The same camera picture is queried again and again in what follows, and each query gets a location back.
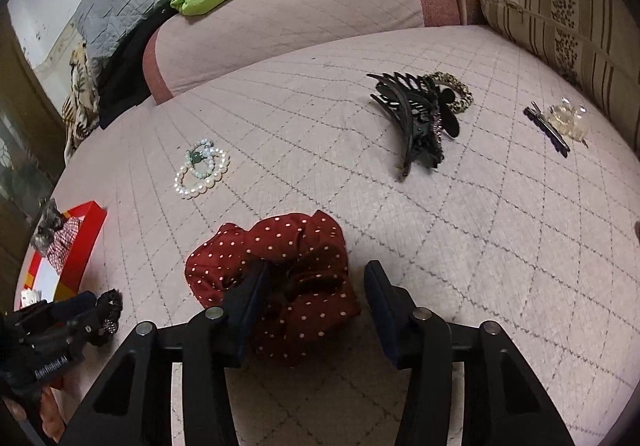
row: silver screw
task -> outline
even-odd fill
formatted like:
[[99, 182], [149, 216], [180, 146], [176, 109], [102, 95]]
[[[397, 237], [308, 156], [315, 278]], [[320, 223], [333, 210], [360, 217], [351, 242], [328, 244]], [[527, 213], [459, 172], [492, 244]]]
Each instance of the silver screw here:
[[138, 336], [146, 336], [153, 328], [154, 326], [149, 321], [142, 321], [142, 323], [136, 325], [136, 334]]
[[484, 330], [495, 336], [495, 334], [500, 334], [502, 327], [495, 321], [486, 321], [484, 323]]
[[416, 307], [414, 309], [414, 318], [420, 321], [427, 321], [431, 318], [431, 311], [425, 307]]
[[204, 311], [204, 315], [209, 320], [217, 320], [222, 318], [225, 313], [225, 310], [222, 307], [209, 307], [206, 311]]

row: red polka dot scrunchie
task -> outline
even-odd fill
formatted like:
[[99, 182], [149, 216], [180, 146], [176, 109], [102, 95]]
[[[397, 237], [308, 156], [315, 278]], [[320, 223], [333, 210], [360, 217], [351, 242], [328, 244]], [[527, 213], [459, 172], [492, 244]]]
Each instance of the red polka dot scrunchie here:
[[258, 356], [297, 363], [312, 344], [360, 314], [342, 230], [322, 211], [271, 217], [248, 231], [225, 223], [188, 257], [185, 277], [203, 307], [220, 305], [225, 291], [261, 259], [274, 268], [254, 337]]

